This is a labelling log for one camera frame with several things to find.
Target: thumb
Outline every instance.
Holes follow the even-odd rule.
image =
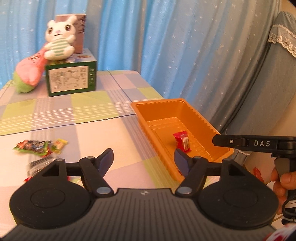
[[[287,190],[296,189],[296,172],[284,173],[281,175],[281,185]]]

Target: plush toy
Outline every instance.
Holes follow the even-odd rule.
[[[47,63],[47,59],[44,58],[45,52],[46,49],[42,47],[39,52],[16,65],[13,80],[16,83],[17,92],[28,93],[38,85]]]
[[[70,45],[75,41],[74,22],[77,20],[75,15],[71,15],[65,22],[49,21],[45,39],[48,42],[45,48],[48,50],[44,57],[48,60],[62,60],[71,56],[75,48]]]

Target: white stuffed animal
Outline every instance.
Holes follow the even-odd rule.
[[[48,60],[62,60],[71,56],[75,48],[70,45],[75,41],[76,29],[73,26],[77,20],[75,15],[71,15],[65,22],[49,21],[48,29],[45,33],[45,39],[48,44],[45,49],[44,58]]]

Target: pink plush toy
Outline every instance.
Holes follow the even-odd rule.
[[[47,63],[47,59],[44,58],[45,52],[46,49],[43,46],[39,52],[17,64],[13,74],[17,92],[27,93],[38,85]]]

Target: plush toy ear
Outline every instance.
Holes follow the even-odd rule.
[[[77,20],[77,17],[75,15],[71,15],[68,19],[67,22],[70,24],[74,24]]]
[[[50,28],[50,27],[52,27],[54,24],[55,24],[55,21],[54,21],[54,20],[50,20],[50,21],[47,23],[47,26]]]

